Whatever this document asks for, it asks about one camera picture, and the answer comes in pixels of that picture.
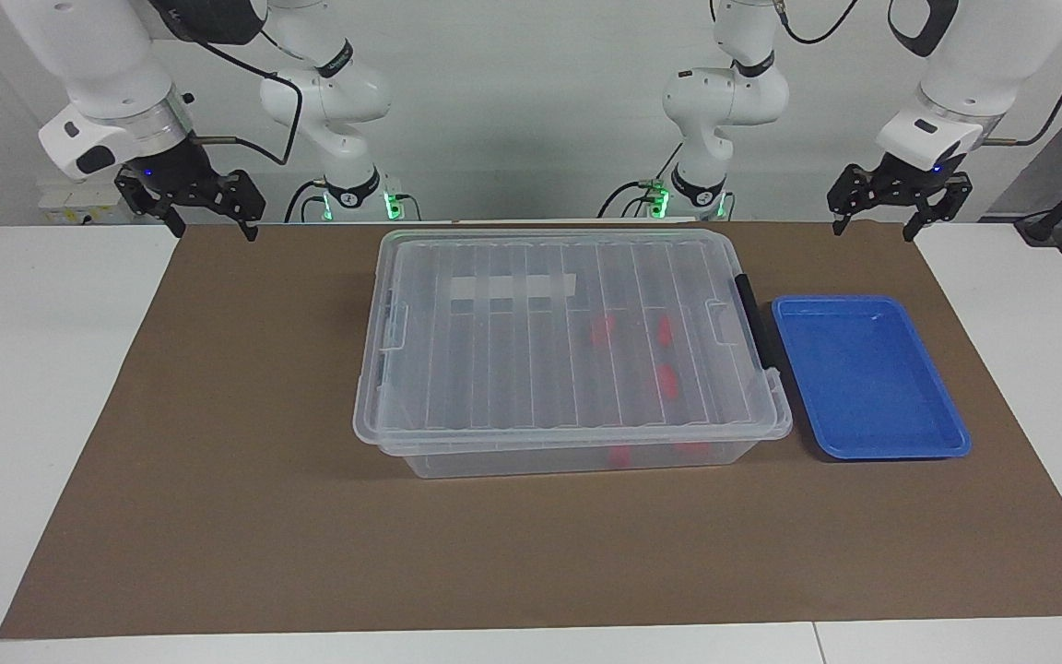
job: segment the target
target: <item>black handle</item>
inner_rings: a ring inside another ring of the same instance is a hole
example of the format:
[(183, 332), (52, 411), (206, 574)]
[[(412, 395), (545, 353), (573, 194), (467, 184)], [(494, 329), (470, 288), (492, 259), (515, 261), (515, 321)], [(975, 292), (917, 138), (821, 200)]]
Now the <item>black handle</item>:
[(892, 5), (896, 4), (896, 0), (890, 0), (888, 3), (888, 27), (892, 29), (892, 34), (896, 35), (898, 42), (903, 44), (905, 49), (922, 56), (922, 58), (927, 58), (928, 55), (932, 54), (932, 51), (940, 44), (940, 39), (948, 31), (948, 24), (954, 21), (954, 16), (957, 13), (958, 0), (927, 0), (927, 2), (928, 20), (924, 22), (923, 29), (915, 37), (909, 37), (896, 29), (892, 22)]
[(776, 367), (776, 354), (772, 352), (772, 340), (765, 331), (765, 320), (759, 316), (759, 307), (756, 306), (756, 295), (751, 290), (751, 282), (747, 274), (737, 276), (737, 290), (740, 291), (740, 302), (744, 305), (744, 316), (749, 319), (749, 327), (756, 341), (756, 354), (759, 356), (759, 364), (765, 369)]

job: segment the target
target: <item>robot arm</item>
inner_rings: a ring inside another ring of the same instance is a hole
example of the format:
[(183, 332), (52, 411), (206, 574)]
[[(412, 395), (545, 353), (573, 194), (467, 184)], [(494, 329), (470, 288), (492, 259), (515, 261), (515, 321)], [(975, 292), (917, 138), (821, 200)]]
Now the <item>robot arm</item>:
[[(38, 132), (48, 156), (68, 177), (81, 180), (110, 165), (123, 197), (140, 214), (164, 220), (182, 236), (173, 206), (205, 206), (240, 224), (261, 218), (264, 199), (249, 174), (220, 175), (195, 143), (170, 73), (153, 56), (150, 34), (126, 0), (0, 0), (5, 14), (48, 71), (68, 92), (67, 108)], [(252, 38), (262, 11), (249, 0), (159, 0), (156, 7), (181, 30)]]
[(1062, 41), (1062, 0), (927, 2), (915, 37), (894, 24), (894, 0), (889, 7), (892, 32), (928, 67), (913, 100), (877, 136), (881, 163), (870, 171), (849, 165), (827, 193), (835, 234), (880, 205), (915, 207), (904, 227), (909, 241), (927, 224), (955, 218), (973, 190), (957, 171), (961, 159), (981, 147)]
[[(269, 0), (269, 23), (281, 50), (309, 68), (277, 72), (303, 91), (299, 131), (321, 150), (327, 207), (341, 220), (395, 219), (396, 184), (380, 172), (354, 127), (383, 117), (392, 93), (382, 76), (354, 57), (332, 6), (324, 0)], [(261, 84), (261, 103), (290, 125), (295, 96), (273, 81)]]
[(730, 68), (692, 68), (667, 85), (663, 107), (682, 131), (683, 146), (667, 174), (678, 197), (671, 210), (710, 218), (723, 198), (732, 160), (724, 126), (775, 122), (789, 102), (789, 85), (772, 66), (778, 14), (772, 0), (717, 0), (716, 41)]

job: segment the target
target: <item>red object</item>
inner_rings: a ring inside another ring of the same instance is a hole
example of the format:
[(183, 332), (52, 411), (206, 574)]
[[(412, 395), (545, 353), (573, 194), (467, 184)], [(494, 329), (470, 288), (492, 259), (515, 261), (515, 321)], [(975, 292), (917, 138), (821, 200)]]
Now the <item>red object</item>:
[(670, 329), (670, 317), (667, 314), (658, 319), (658, 343), (663, 348), (669, 348), (674, 343), (674, 333)]
[(609, 345), (609, 340), (612, 339), (612, 333), (617, 328), (617, 319), (614, 314), (606, 313), (604, 316), (598, 316), (593, 319), (593, 331), (590, 333), (590, 340), (593, 340), (594, 346), (606, 347)]
[(686, 458), (706, 458), (712, 454), (712, 443), (674, 443), (674, 448)]
[(631, 463), (631, 453), (629, 453), (629, 445), (615, 445), (609, 448), (609, 466), (610, 467), (629, 467)]
[(658, 392), (662, 393), (662, 398), (667, 402), (673, 402), (679, 398), (679, 374), (674, 373), (674, 370), (669, 364), (660, 364), (657, 370), (654, 371), (658, 378)]

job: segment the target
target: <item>white label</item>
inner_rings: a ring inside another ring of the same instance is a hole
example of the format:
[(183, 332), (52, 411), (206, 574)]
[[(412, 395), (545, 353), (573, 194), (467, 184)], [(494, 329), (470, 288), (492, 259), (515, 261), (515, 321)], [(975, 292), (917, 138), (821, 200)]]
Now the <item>white label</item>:
[[(489, 276), (487, 291), (492, 300), (514, 299), (513, 276)], [(549, 274), (528, 274), (528, 297), (551, 297), (551, 276)], [(565, 296), (577, 294), (577, 274), (564, 274)], [(450, 279), (450, 297), (455, 300), (473, 300), (478, 290), (476, 276), (455, 276)]]

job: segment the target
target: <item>blue plastic tray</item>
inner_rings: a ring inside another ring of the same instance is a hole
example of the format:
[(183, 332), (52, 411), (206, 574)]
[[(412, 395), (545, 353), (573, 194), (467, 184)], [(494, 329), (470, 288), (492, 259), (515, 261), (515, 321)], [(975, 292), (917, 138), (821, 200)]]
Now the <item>blue plastic tray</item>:
[(970, 435), (904, 307), (874, 295), (772, 303), (818, 445), (830, 457), (965, 457)]

